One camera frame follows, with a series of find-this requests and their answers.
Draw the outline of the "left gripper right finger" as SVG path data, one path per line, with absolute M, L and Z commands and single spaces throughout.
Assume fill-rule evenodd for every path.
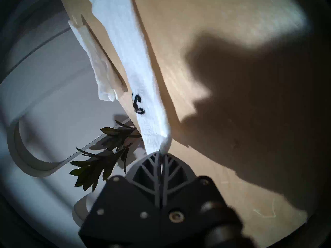
M 188 164 L 169 153 L 162 155 L 162 205 L 168 205 L 196 178 L 196 174 Z

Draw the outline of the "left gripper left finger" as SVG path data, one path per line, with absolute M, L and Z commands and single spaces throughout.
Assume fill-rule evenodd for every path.
M 161 206 L 160 153 L 151 153 L 132 163 L 125 179 L 154 206 Z

